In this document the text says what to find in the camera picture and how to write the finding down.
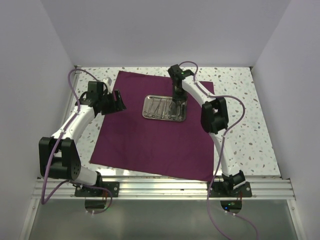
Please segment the aluminium left rail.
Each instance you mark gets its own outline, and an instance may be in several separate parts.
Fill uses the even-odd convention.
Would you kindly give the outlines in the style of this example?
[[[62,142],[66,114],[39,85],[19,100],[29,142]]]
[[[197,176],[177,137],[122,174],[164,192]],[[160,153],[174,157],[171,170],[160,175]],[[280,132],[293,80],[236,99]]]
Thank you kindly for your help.
[[[67,132],[68,132],[68,128],[69,126],[72,124],[72,121],[74,120],[74,118],[77,115],[77,112],[74,111],[74,106],[72,106],[72,102],[73,99],[77,97],[77,94],[75,92],[75,87],[74,87],[74,82],[76,82],[77,80],[74,80],[74,77],[72,77],[72,75],[76,72],[76,71],[80,71],[81,68],[78,68],[77,66],[75,66],[72,70],[69,71],[69,73],[67,74],[67,83],[68,86],[70,88],[70,96],[68,98],[68,102],[67,102],[67,107],[66,107],[66,111],[65,111],[65,116],[64,116],[64,122],[62,124],[62,126],[60,127],[59,133],[62,136],[66,136]]]

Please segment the steel instrument tray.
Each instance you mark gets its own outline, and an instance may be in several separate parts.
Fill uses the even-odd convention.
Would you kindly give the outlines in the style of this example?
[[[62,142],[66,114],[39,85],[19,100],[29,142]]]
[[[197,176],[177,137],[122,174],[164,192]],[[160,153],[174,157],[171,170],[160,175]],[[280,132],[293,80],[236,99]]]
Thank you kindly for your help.
[[[158,119],[157,117],[146,117],[144,116],[144,106],[146,104],[147,99],[150,99],[152,97],[158,98],[159,100],[162,98],[167,98],[169,100],[167,107],[166,107],[166,112],[165,115],[163,116],[162,119]],[[142,116],[146,119],[150,120],[160,120],[160,121],[169,121],[169,122],[183,122],[187,118],[187,106],[186,108],[181,108],[180,107],[180,101],[177,101],[177,108],[176,109],[171,109],[171,103],[172,103],[173,98],[171,96],[161,96],[161,95],[147,95],[144,98],[143,102],[143,107],[142,107]]]

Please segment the aluminium rail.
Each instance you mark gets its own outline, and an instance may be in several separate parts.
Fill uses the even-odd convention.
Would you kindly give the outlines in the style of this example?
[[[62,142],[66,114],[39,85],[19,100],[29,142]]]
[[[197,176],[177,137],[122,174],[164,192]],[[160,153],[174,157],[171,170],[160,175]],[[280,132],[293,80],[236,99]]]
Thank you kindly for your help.
[[[169,178],[164,176],[106,176],[113,183],[117,200],[205,200],[208,184],[204,181]],[[290,180],[278,177],[247,178],[247,184],[237,190],[231,199],[294,200]]]
[[[73,99],[77,97],[77,94],[75,92],[75,87],[74,87],[74,82],[76,82],[77,80],[74,80],[74,77],[72,77],[72,75],[76,72],[76,71],[80,71],[81,68],[78,68],[77,66],[75,66],[72,70],[69,71],[69,73],[67,74],[67,83],[68,86],[70,88],[70,96],[68,98],[68,102],[67,102],[67,107],[66,107],[66,111],[65,111],[65,116],[64,116],[64,122],[62,124],[62,126],[60,127],[59,133],[62,136],[66,136],[67,132],[68,132],[68,128],[69,126],[72,124],[72,121],[74,120],[74,118],[77,115],[77,112],[74,111],[74,106],[72,106],[72,102]]]

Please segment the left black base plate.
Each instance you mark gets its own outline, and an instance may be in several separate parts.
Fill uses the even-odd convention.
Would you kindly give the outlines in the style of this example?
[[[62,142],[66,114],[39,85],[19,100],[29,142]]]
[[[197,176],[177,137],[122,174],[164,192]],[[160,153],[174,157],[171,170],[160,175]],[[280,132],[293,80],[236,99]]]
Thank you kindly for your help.
[[[114,197],[119,196],[120,183],[118,181],[103,181],[101,186],[77,185],[74,196],[81,198]]]

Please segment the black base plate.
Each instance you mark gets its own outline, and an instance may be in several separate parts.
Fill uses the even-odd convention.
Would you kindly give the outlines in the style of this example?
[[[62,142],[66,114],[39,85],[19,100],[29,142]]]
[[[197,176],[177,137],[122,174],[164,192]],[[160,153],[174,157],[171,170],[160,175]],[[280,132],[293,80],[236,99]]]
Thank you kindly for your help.
[[[114,197],[119,196],[120,183],[118,181],[103,181],[101,186],[77,185],[74,196],[81,198]]]
[[[222,181],[215,181],[212,186],[210,186],[210,182],[207,182],[207,189],[209,190],[210,198],[251,198],[253,196],[251,185],[248,181],[233,190],[227,190]]]

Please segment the steel scissors in tray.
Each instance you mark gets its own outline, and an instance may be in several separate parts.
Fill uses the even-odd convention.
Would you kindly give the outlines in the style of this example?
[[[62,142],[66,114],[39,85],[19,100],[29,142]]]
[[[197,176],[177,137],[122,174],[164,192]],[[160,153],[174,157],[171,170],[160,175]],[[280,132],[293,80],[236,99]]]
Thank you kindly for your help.
[[[161,100],[156,97],[148,98],[145,102],[143,115],[148,118],[156,118],[158,115]]]

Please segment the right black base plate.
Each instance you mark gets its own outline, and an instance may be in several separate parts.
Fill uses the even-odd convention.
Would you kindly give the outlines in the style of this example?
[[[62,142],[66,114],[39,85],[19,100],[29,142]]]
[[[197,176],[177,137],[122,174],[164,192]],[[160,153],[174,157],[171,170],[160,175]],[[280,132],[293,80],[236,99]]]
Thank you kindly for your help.
[[[253,196],[251,185],[248,181],[233,190],[227,190],[222,181],[215,181],[212,186],[210,186],[210,182],[207,182],[207,189],[209,190],[210,198],[251,198]]]

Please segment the aluminium front rail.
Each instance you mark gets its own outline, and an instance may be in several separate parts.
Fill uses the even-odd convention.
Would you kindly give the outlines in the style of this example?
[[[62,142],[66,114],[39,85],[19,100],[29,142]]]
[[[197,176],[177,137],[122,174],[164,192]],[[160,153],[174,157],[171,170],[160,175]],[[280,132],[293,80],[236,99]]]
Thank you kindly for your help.
[[[208,184],[204,181],[169,178],[164,176],[106,176],[113,183],[117,200],[205,200]],[[290,180],[278,177],[247,178],[247,184],[237,190],[231,199],[294,200]]]

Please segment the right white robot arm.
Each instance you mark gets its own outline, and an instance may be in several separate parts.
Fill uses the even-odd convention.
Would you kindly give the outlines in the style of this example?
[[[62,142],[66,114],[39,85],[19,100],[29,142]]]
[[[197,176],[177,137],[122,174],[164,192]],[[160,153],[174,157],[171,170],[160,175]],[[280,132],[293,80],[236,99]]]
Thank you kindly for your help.
[[[225,143],[227,133],[245,116],[246,109],[243,102],[231,95],[215,95],[196,79],[196,72],[190,69],[183,70],[178,64],[171,66],[167,71],[172,80],[172,100],[180,104],[187,100],[187,95],[190,95],[200,105],[202,129],[209,134],[218,151],[216,170],[221,168],[222,171],[223,192],[227,196],[235,196],[246,183],[246,179],[232,154],[225,150]],[[227,98],[238,101],[242,106],[241,117],[231,126],[229,126]]]

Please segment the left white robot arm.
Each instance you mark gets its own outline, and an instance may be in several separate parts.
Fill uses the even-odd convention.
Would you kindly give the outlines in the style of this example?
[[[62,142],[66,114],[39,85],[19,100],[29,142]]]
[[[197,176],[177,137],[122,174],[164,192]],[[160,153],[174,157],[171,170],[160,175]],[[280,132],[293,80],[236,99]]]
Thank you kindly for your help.
[[[78,99],[66,122],[52,136],[42,137],[39,141],[42,177],[83,184],[92,196],[101,195],[104,184],[99,181],[97,171],[82,165],[77,142],[97,115],[113,114],[125,109],[118,89],[112,90],[105,82],[89,81],[87,91]]]

